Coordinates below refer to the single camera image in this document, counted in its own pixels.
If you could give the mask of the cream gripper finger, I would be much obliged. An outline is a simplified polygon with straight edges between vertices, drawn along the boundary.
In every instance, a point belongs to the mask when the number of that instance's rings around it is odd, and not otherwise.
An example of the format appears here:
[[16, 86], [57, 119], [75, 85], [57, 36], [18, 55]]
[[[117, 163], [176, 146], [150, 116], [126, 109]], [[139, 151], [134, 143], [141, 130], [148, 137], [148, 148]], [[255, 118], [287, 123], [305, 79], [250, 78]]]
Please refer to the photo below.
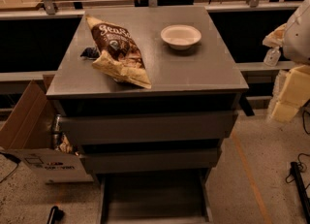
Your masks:
[[266, 35], [263, 39], [263, 45], [269, 48], [280, 48], [283, 46], [285, 28], [286, 23], [280, 25], [274, 31]]

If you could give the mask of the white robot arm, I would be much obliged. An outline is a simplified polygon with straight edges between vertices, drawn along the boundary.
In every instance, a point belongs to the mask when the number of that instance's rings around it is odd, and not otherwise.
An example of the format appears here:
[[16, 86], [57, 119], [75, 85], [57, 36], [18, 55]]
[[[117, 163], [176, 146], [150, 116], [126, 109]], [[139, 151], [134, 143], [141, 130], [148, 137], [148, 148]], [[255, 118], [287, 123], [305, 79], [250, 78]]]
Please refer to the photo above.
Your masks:
[[263, 60], [268, 66], [275, 66], [281, 54], [295, 63], [310, 64], [310, 0], [304, 0], [286, 23], [265, 36], [263, 45], [269, 47]]

